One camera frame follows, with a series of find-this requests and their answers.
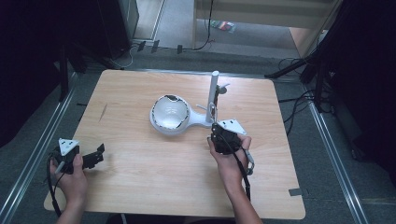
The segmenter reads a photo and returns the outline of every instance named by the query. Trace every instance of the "person's right hand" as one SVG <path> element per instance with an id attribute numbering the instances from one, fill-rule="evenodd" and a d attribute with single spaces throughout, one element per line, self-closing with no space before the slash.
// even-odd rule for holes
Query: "person's right hand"
<path id="1" fill-rule="evenodd" d="M 73 159 L 74 172 L 71 175 L 56 174 L 56 165 L 53 160 L 50 161 L 49 171 L 55 175 L 56 179 L 60 179 L 59 187 L 66 198 L 66 208 L 57 223 L 79 223 L 85 210 L 88 181 L 82 171 L 83 159 L 77 154 Z"/>
<path id="2" fill-rule="evenodd" d="M 241 144 L 242 148 L 249 149 L 251 143 L 251 137 L 243 136 L 239 134 L 238 137 L 242 141 Z M 212 154 L 212 156 L 215 158 L 216 162 L 218 163 L 219 175 L 227 193 L 235 190 L 243 190 L 242 174 L 241 171 L 239 170 L 239 166 L 233 154 L 230 155 L 220 154 L 216 152 L 215 146 L 213 142 L 210 140 L 210 138 L 207 139 L 207 142 L 210 147 L 210 154 Z M 248 159 L 242 148 L 237 150 L 235 154 L 238 157 L 238 159 L 242 162 L 246 170 L 248 168 Z"/>

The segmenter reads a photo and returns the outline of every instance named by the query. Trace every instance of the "wooden table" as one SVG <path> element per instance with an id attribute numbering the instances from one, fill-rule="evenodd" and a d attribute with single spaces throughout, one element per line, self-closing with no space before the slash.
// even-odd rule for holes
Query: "wooden table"
<path id="1" fill-rule="evenodd" d="M 252 137 L 256 162 L 249 177 L 251 200 L 262 218 L 301 219 L 299 184 L 271 80 L 223 77 L 219 119 L 237 119 Z M 87 211 L 196 217 L 233 217 L 233 209 L 209 153 L 210 130 L 190 127 L 177 136 L 157 132 L 149 111 L 165 94 L 183 97 L 195 111 L 206 105 L 210 76 L 106 70 L 74 139 L 81 153 L 105 144 L 104 161 L 86 170 Z M 64 207 L 62 192 L 58 202 Z M 45 207 L 52 210 L 50 197 Z"/>

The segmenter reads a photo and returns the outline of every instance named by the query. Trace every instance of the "white triangular marker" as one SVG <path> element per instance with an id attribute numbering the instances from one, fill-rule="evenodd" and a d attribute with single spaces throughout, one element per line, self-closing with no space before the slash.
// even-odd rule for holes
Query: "white triangular marker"
<path id="1" fill-rule="evenodd" d="M 223 129 L 230 131 L 232 133 L 240 133 L 246 135 L 247 132 L 242 128 L 239 122 L 236 119 L 226 119 L 218 121 L 218 125 Z"/>
<path id="2" fill-rule="evenodd" d="M 59 148 L 61 149 L 62 156 L 65 156 L 69 151 L 71 151 L 76 145 L 78 145 L 78 140 L 67 140 L 59 139 Z"/>

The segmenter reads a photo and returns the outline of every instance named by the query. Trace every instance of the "finger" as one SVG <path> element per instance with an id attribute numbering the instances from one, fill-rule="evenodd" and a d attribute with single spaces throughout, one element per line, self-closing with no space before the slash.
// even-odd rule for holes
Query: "finger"
<path id="1" fill-rule="evenodd" d="M 244 165 L 245 169 L 248 166 L 248 157 L 245 154 L 244 150 L 237 150 L 235 152 L 236 156 L 238 157 L 238 159 L 242 162 L 242 164 Z"/>
<path id="2" fill-rule="evenodd" d="M 251 143 L 251 137 L 250 136 L 244 136 L 244 135 L 239 135 L 238 137 L 241 139 L 242 141 L 242 148 L 244 149 L 249 149 L 250 148 L 250 143 Z"/>
<path id="3" fill-rule="evenodd" d="M 49 162 L 49 172 L 50 172 L 52 175 L 54 175 L 54 174 L 55 174 L 55 171 L 56 171 L 56 166 L 55 166 L 55 164 L 53 163 L 53 159 L 50 159 L 50 162 Z"/>
<path id="4" fill-rule="evenodd" d="M 213 144 L 212 139 L 210 139 L 210 137 L 207 137 L 206 140 L 209 144 L 210 151 L 215 151 L 215 144 Z"/>
<path id="5" fill-rule="evenodd" d="M 75 175 L 83 175 L 82 172 L 82 163 L 83 163 L 82 156 L 78 153 L 76 154 L 75 158 L 73 159 L 73 167 L 74 167 L 74 174 Z"/>

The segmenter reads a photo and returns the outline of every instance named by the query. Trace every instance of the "white mesh bowl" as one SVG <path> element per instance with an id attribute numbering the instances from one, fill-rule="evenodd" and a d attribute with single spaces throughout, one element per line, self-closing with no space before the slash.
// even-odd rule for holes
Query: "white mesh bowl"
<path id="1" fill-rule="evenodd" d="M 173 135 L 184 132 L 190 118 L 190 106 L 181 97 L 165 95 L 155 102 L 150 120 L 159 132 Z"/>

